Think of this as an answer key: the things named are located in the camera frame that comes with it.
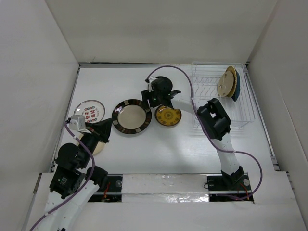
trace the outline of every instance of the black rimmed plate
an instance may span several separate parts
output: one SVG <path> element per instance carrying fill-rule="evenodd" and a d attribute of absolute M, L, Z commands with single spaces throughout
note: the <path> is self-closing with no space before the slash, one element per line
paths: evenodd
<path fill-rule="evenodd" d="M 113 110 L 114 127 L 125 134 L 136 134 L 145 130 L 152 119 L 151 109 L 140 100 L 125 100 Z"/>

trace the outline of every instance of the dish rack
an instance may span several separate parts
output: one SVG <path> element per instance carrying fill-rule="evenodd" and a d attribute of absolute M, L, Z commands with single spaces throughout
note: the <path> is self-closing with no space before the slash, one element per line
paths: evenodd
<path fill-rule="evenodd" d="M 240 74 L 240 96 L 236 102 L 232 98 L 220 97 L 217 93 L 219 79 L 225 73 L 228 66 L 234 66 Z M 242 64 L 192 62 L 191 80 L 193 82 L 196 106 L 203 106 L 208 100 L 217 98 L 231 119 L 230 127 L 232 129 L 240 129 L 246 124 L 253 122 L 255 120 L 255 113 L 244 73 Z M 201 129 L 200 123 L 195 116 L 193 117 L 193 127 Z"/>

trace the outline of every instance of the plate with red text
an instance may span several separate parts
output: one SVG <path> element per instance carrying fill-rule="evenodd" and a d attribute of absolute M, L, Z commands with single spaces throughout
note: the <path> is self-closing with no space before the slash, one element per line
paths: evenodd
<path fill-rule="evenodd" d="M 97 100 L 86 100 L 76 107 L 74 115 L 84 116 L 86 123 L 97 123 L 104 118 L 105 107 Z"/>

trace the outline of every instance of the white wall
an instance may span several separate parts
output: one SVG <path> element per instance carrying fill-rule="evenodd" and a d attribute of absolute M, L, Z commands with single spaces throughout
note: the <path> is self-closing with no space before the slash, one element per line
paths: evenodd
<path fill-rule="evenodd" d="M 48 170 L 77 70 L 44 1 L 0 0 L 0 177 Z"/>
<path fill-rule="evenodd" d="M 282 170 L 308 225 L 308 1 L 280 0 L 249 65 Z"/>
<path fill-rule="evenodd" d="M 246 63 L 277 0 L 46 0 L 79 62 Z"/>

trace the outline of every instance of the purple cable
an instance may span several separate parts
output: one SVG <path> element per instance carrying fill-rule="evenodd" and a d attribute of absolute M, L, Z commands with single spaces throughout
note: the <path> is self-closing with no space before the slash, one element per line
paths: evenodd
<path fill-rule="evenodd" d="M 231 198 L 231 199 L 241 200 L 241 201 L 244 200 L 244 199 L 246 199 L 246 198 L 248 198 L 248 197 L 250 197 L 250 196 L 252 196 L 252 195 L 259 189 L 259 187 L 260 187 L 260 185 L 261 185 L 261 183 L 262 183 L 262 180 L 263 180 L 263 171 L 262 171 L 262 167 L 261 167 L 261 164 L 259 163 L 259 161 L 258 161 L 253 155 L 251 155 L 251 154 L 249 154 L 249 153 L 247 153 L 247 152 L 223 150 L 223 149 L 218 148 L 218 147 L 213 143 L 213 141 L 211 140 L 210 136 L 208 135 L 208 133 L 207 133 L 205 127 L 203 126 L 203 124 L 202 124 L 202 122 L 201 122 L 201 120 L 200 120 L 200 118 L 199 118 L 199 116 L 198 116 L 197 108 L 196 108 L 196 105 L 195 105 L 195 103 L 194 103 L 194 101 L 193 101 L 193 84 L 192 84 L 191 80 L 189 79 L 188 75 L 187 75 L 187 74 L 185 73 L 185 71 L 183 71 L 181 68 L 179 68 L 179 67 L 177 67 L 177 66 L 172 66 L 172 65 L 160 66 L 160 67 L 156 68 L 154 71 L 152 71 L 146 79 L 149 79 L 149 77 L 150 77 L 155 71 L 157 71 L 157 70 L 159 70 L 159 69 L 161 69 L 161 68 L 164 68 L 164 67 L 172 67 L 172 68 L 175 68 L 175 69 L 181 71 L 181 72 L 186 76 L 186 78 L 187 78 L 187 80 L 188 80 L 188 82 L 189 82 L 189 85 L 190 85 L 190 87 L 191 87 L 191 101 L 192 101 L 193 111 L 194 111 L 194 113 L 196 114 L 196 117 L 197 117 L 197 119 L 198 119 L 198 121 L 199 121 L 199 123 L 200 123 L 200 125 L 201 125 L 201 128 L 202 128 L 203 133 L 206 135 L 206 137 L 208 138 L 208 140 L 210 141 L 210 143 L 212 144 L 212 146 L 213 146 L 214 148 L 216 148 L 216 150 L 221 151 L 221 152 L 224 152 L 224 153 L 233 153 L 233 152 L 234 152 L 234 153 L 240 153 L 240 154 L 244 154 L 244 155 L 250 156 L 250 157 L 253 158 L 253 159 L 256 161 L 256 163 L 258 164 L 258 167 L 259 167 L 259 169 L 260 169 L 260 181 L 259 181 L 258 185 L 256 186 L 255 190 L 253 190 L 248 196 L 237 197 L 237 196 L 232 196 L 232 195 L 227 195 L 227 194 L 217 194 L 217 195 L 218 195 L 218 196 L 226 196 L 226 197 L 229 197 L 229 198 Z"/>
<path fill-rule="evenodd" d="M 68 131 L 68 133 L 72 136 L 72 137 L 75 137 L 74 133 L 72 133 L 72 131 L 68 128 L 67 126 L 67 123 L 65 122 L 64 123 L 64 127 L 66 128 L 66 130 Z M 94 167 L 95 167 L 95 161 L 94 161 L 94 157 L 93 157 L 93 154 L 90 152 L 90 150 L 86 147 L 86 145 L 84 145 L 83 142 L 80 141 L 80 139 L 78 138 L 75 138 L 75 140 L 84 148 L 84 150 L 86 150 L 86 152 L 89 154 L 91 160 L 92 160 L 92 167 L 91 167 L 91 172 L 89 174 L 89 176 L 87 177 L 86 181 L 84 182 L 84 184 L 75 192 L 73 193 L 72 196 L 70 196 L 68 199 L 66 199 L 65 201 L 63 201 L 61 204 L 57 205 L 55 208 L 53 208 L 52 210 L 50 210 L 48 212 L 48 214 L 51 214 L 53 213 L 54 211 L 56 211 L 58 208 L 64 206 L 66 203 L 68 203 L 70 200 L 72 200 L 76 195 L 77 193 L 79 193 L 85 186 L 86 184 L 88 183 L 88 181 L 90 180 L 90 178 L 92 177 L 93 175 L 93 172 L 94 172 Z M 30 231 L 33 231 L 34 228 L 46 217 L 46 215 L 43 215 L 40 219 L 38 219 L 37 222 L 35 222 L 35 224 L 32 226 L 32 228 L 30 229 Z"/>

